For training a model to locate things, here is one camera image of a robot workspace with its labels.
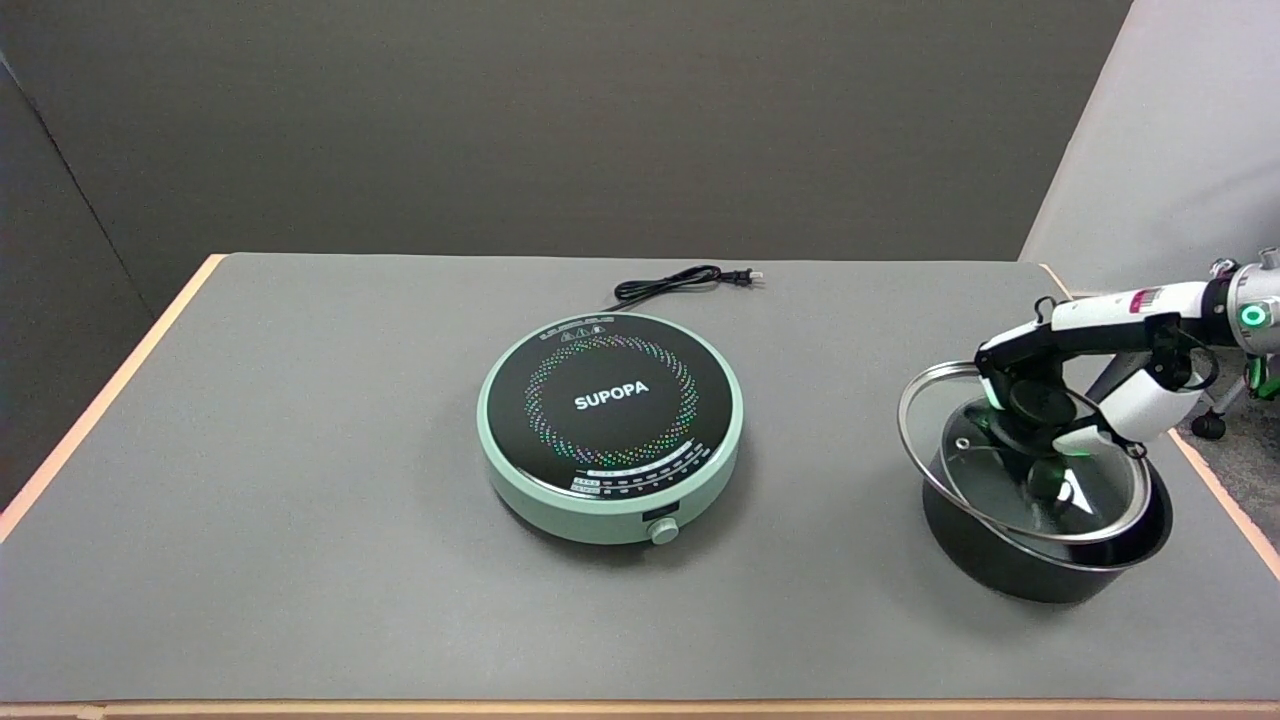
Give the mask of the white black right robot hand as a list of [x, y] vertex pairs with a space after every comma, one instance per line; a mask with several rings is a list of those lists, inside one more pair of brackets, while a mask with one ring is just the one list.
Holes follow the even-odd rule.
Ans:
[[974, 364], [1005, 442], [1033, 456], [1129, 454], [1172, 429], [1208, 382], [1192, 356], [1235, 343], [1222, 281], [1055, 302], [982, 343]]

